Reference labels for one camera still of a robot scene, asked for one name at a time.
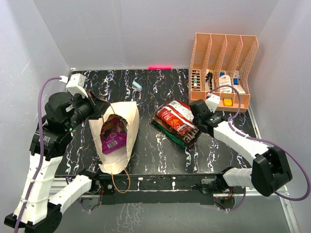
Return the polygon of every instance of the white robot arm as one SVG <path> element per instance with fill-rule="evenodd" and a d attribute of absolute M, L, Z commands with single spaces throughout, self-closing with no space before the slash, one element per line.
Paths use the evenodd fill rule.
<path fill-rule="evenodd" d="M 262 195 L 270 196 L 293 178 L 285 152 L 278 147 L 270 148 L 246 139 L 241 136 L 243 133 L 238 135 L 229 127 L 226 117 L 214 114 L 219 101 L 219 96 L 209 94 L 205 102 L 192 102 L 193 122 L 202 132 L 223 141 L 242 155 L 252 168 L 229 167 L 218 174 L 217 181 L 211 181 L 207 189 L 214 192 L 215 189 L 224 191 L 228 187 L 242 186 L 255 188 Z"/>
<path fill-rule="evenodd" d="M 5 218 L 4 224 L 15 227 L 21 215 L 19 228 L 26 232 L 54 232 L 62 214 L 83 193 L 95 187 L 97 173 L 83 170 L 75 180 L 49 199 L 51 185 L 71 142 L 71 131 L 87 119 L 99 119 L 110 106 L 109 102 L 97 99 L 92 92 L 83 89 L 85 76 L 73 74 L 66 88 L 50 96 L 45 105 L 46 115 L 42 118 L 44 159 L 41 169 L 40 139 L 37 128 L 30 146 L 30 167 L 23 194 L 16 210 Z"/>

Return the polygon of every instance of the white wall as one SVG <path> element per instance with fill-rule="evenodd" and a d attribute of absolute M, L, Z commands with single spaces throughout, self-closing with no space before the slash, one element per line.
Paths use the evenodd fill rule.
<path fill-rule="evenodd" d="M 290 150 L 311 176 L 311 2 L 280 0 L 259 36 L 259 52 L 249 84 L 263 138 Z M 294 179 L 287 185 L 292 197 L 306 191 L 299 168 L 291 162 Z M 302 233 L 310 232 L 311 197 L 293 202 Z"/>
<path fill-rule="evenodd" d="M 277 0 L 34 0 L 69 67 L 189 67 L 195 32 L 259 35 Z"/>
<path fill-rule="evenodd" d="M 0 232 L 17 207 L 29 167 L 37 125 L 37 96 L 45 79 L 68 75 L 69 67 L 32 0 L 0 1 Z M 48 96 L 64 89 L 47 85 Z"/>

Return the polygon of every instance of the red snack bag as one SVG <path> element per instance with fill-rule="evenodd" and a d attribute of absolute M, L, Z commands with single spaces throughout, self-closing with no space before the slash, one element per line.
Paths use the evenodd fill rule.
<path fill-rule="evenodd" d="M 190 107 L 179 100 L 173 100 L 165 104 L 158 110 L 156 115 L 182 136 L 196 129 L 196 126 L 192 123 L 194 117 Z"/>

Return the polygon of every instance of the brown paper bag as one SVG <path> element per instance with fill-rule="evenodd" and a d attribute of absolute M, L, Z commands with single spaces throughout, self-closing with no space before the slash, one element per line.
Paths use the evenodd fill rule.
<path fill-rule="evenodd" d="M 126 147 L 121 147 L 110 154 L 102 152 L 102 142 L 100 138 L 103 121 L 114 114 L 111 107 L 107 109 L 102 119 L 89 120 L 92 136 L 95 143 L 96 151 L 103 164 L 99 164 L 102 172 L 108 174 L 119 174 L 122 172 L 130 161 L 133 146 L 137 137 L 139 127 L 139 113 L 136 102 L 117 102 L 112 103 L 112 108 L 116 115 L 119 115 L 127 121 Z"/>

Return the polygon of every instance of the marble surface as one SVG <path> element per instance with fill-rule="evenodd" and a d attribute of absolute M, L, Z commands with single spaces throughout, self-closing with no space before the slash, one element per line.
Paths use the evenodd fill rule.
<path fill-rule="evenodd" d="M 188 102 L 188 70 L 99 70 L 75 71 L 87 77 L 85 89 L 110 102 L 136 101 L 140 125 L 128 171 L 132 175 L 213 174 L 228 166 L 250 167 L 248 162 L 226 144 L 201 134 L 195 146 L 183 149 L 149 124 L 150 115 L 167 100 Z M 143 90 L 137 92 L 132 82 Z M 241 113 L 235 126 L 255 136 L 248 112 Z M 73 140 L 56 176 L 76 175 L 84 168 L 101 172 L 89 123 L 72 132 Z"/>

